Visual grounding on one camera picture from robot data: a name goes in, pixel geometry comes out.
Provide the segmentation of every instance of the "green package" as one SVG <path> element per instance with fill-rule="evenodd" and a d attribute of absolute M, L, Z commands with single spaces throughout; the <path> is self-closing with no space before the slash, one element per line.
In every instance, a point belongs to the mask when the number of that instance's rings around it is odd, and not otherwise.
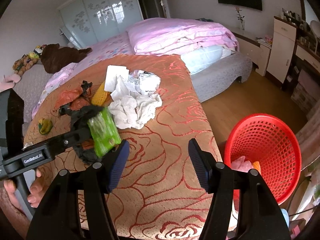
<path fill-rule="evenodd" d="M 94 141 L 94 150 L 98 157 L 103 157 L 114 146 L 121 143 L 117 127 L 107 108 L 89 119 L 88 126 Z"/>

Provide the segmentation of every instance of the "black cord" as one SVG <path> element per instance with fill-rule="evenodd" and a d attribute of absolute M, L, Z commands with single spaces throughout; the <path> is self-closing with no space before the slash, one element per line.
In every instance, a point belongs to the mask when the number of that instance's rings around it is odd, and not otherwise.
<path fill-rule="evenodd" d="M 316 207 L 318 207 L 319 205 L 317 205 L 317 206 L 315 206 L 315 207 L 313 207 L 313 208 L 309 208 L 309 209 L 307 209 L 307 210 L 305 210 L 305 211 L 301 211 L 301 212 L 299 212 L 299 213 L 295 213 L 295 214 L 292 214 L 292 215 L 289 215 L 289 217 L 293 217 L 293 216 L 295 216 L 295 215 L 300 215 L 300 214 L 302 214 L 302 213 L 304 213 L 304 212 L 307 212 L 307 211 L 310 211 L 310 210 L 312 210 L 312 209 L 314 209 L 314 208 L 316 208 Z"/>
<path fill-rule="evenodd" d="M 291 199 L 290 199 L 290 202 L 289 202 L 289 205 L 288 205 L 288 208 L 287 208 L 287 212 L 289 212 L 289 209 L 290 209 L 291 204 L 292 204 L 292 200 L 293 200 L 295 194 L 297 193 L 297 190 L 299 189 L 299 187 L 301 186 L 301 184 L 302 184 L 306 179 L 309 180 L 309 181 L 311 181 L 311 176 L 305 177 L 305 178 L 298 184 L 298 186 L 294 189 L 294 192 L 292 193 L 292 197 L 291 197 Z"/>

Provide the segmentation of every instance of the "screw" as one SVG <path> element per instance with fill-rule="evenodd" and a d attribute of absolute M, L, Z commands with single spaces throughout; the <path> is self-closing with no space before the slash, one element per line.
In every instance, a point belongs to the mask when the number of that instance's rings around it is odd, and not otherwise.
<path fill-rule="evenodd" d="M 224 163 L 222 163 L 222 162 L 218 162 L 218 163 L 216 163 L 216 167 L 217 167 L 218 169 L 223 169 L 223 168 L 225 167 L 225 165 L 224 165 Z"/>
<path fill-rule="evenodd" d="M 99 169 L 99 168 L 102 167 L 102 163 L 94 163 L 94 164 L 92 165 L 92 167 L 93 167 L 94 169 Z"/>
<path fill-rule="evenodd" d="M 59 175 L 60 176 L 64 176 L 64 175 L 66 175 L 68 173 L 68 171 L 66 170 L 66 169 L 64 169 L 64 170 L 61 170 L 60 172 L 59 172 Z"/>
<path fill-rule="evenodd" d="M 256 169 L 251 169 L 250 170 L 251 175 L 253 176 L 257 176 L 259 174 L 259 172 Z"/>

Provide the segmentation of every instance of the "white gauze cloth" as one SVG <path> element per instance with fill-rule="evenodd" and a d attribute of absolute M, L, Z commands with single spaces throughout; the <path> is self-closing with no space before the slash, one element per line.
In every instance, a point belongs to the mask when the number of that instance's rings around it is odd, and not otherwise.
<path fill-rule="evenodd" d="M 112 102 L 108 109 L 114 116 L 116 127 L 119 129 L 141 129 L 150 119 L 156 116 L 156 107 L 162 106 L 160 95 L 150 96 L 125 95 L 121 99 Z"/>

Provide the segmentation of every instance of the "basket rim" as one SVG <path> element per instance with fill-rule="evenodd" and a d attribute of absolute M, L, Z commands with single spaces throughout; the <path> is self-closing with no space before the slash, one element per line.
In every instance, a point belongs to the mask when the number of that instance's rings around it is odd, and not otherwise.
<path fill-rule="evenodd" d="M 267 117 L 269 119 L 273 119 L 276 122 L 279 122 L 281 125 L 283 125 L 287 131 L 288 131 L 288 138 L 290 141 L 292 141 L 292 147 L 294 150 L 294 155 L 295 155 L 295 161 L 296 161 L 296 169 L 295 169 L 295 173 L 294 173 L 294 178 L 293 181 L 290 185 L 290 187 L 282 194 L 281 197 L 279 197 L 277 200 L 277 203 L 280 205 L 282 204 L 284 201 L 286 201 L 289 196 L 293 193 L 295 187 L 298 184 L 299 178 L 300 178 L 300 173 L 301 173 L 301 167 L 302 167 L 302 160 L 301 160 L 301 150 L 300 150 L 300 146 L 298 143 L 298 140 L 295 136 L 295 134 L 292 132 L 292 130 L 289 128 L 289 126 L 283 122 L 281 119 L 271 115 L 271 114 L 262 114 L 262 113 L 258 113 L 258 114 L 251 114 L 249 116 L 246 116 L 245 118 L 241 119 L 232 129 L 228 140 L 226 142 L 226 148 L 225 148 L 225 152 L 224 152 L 224 163 L 228 166 L 231 167 L 231 157 L 230 157 L 230 151 L 231 151 L 231 142 L 233 141 L 233 139 L 236 136 L 236 132 L 238 131 L 239 127 L 246 121 L 248 121 L 249 119 L 255 119 L 255 118 L 260 118 L 260 117 Z"/>

